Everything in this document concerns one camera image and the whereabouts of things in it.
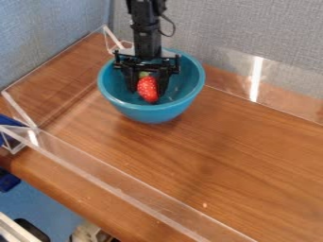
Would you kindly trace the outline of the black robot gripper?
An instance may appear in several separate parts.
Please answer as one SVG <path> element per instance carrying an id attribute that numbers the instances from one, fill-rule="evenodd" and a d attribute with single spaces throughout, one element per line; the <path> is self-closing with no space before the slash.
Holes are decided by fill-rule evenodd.
<path id="1" fill-rule="evenodd" d="M 114 67 L 123 72 L 128 90 L 136 92 L 139 72 L 156 72 L 156 91 L 162 97 L 171 75 L 180 71 L 180 55 L 162 47 L 160 30 L 135 29 L 134 46 L 115 50 L 114 57 Z"/>

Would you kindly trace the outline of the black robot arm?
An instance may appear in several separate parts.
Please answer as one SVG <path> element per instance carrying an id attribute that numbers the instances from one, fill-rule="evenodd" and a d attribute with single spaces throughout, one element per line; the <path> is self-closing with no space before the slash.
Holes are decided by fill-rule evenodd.
<path id="1" fill-rule="evenodd" d="M 127 89 L 135 93 L 142 72 L 155 73 L 156 94 L 164 95 L 171 76 L 180 73 L 180 55 L 162 47 L 166 33 L 160 28 L 160 19 L 174 23 L 164 15 L 167 0 L 127 0 L 127 12 L 131 15 L 134 46 L 114 51 L 114 68 L 124 75 Z"/>

